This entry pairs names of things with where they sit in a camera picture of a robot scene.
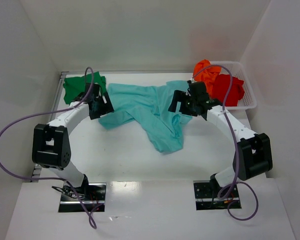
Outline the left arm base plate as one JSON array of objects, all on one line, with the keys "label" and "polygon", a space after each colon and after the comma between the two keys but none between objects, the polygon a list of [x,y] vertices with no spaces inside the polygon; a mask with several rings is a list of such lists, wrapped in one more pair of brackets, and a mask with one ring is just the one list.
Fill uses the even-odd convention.
[{"label": "left arm base plate", "polygon": [[[87,195],[78,192],[84,206],[90,212],[104,212],[106,199],[106,183],[90,183],[90,192]],[[75,193],[67,185],[63,187],[52,186],[54,190],[61,193],[58,207],[59,213],[78,213],[83,212],[83,208]]]}]

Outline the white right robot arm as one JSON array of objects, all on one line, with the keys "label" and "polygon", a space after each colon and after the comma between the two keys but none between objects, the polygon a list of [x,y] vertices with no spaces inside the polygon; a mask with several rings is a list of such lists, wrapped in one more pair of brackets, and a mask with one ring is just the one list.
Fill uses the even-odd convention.
[{"label": "white right robot arm", "polygon": [[273,168],[268,135],[247,128],[218,99],[210,98],[203,82],[189,81],[187,91],[175,90],[168,111],[175,112],[177,103],[180,103],[179,111],[182,114],[201,116],[234,142],[232,166],[210,177],[215,187],[223,188],[234,180],[249,180]]}]

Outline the teal t shirt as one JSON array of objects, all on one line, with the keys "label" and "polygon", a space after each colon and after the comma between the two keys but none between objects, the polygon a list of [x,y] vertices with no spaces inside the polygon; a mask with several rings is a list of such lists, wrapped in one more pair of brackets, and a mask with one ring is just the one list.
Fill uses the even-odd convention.
[{"label": "teal t shirt", "polygon": [[98,121],[106,130],[136,121],[160,153],[173,153],[184,146],[183,128],[192,119],[179,112],[170,112],[174,91],[186,91],[186,81],[168,81],[162,86],[140,86],[111,83],[107,93],[113,113]]}]

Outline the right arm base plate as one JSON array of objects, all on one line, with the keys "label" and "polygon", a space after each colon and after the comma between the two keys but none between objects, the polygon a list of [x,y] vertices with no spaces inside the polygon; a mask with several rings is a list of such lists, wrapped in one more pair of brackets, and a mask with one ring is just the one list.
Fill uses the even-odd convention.
[{"label": "right arm base plate", "polygon": [[217,198],[218,192],[212,189],[209,181],[194,181],[193,188],[197,211],[226,210],[228,207],[230,209],[242,208],[236,185],[230,195],[223,200]]}]

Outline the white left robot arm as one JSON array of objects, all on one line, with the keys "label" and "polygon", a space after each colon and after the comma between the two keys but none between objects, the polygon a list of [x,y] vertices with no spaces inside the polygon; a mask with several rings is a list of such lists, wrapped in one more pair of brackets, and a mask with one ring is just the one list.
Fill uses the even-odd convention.
[{"label": "white left robot arm", "polygon": [[37,124],[33,133],[32,161],[50,169],[75,187],[83,185],[85,175],[72,163],[70,134],[86,118],[98,119],[114,112],[108,93],[99,84],[85,85],[81,92],[54,120]]}]

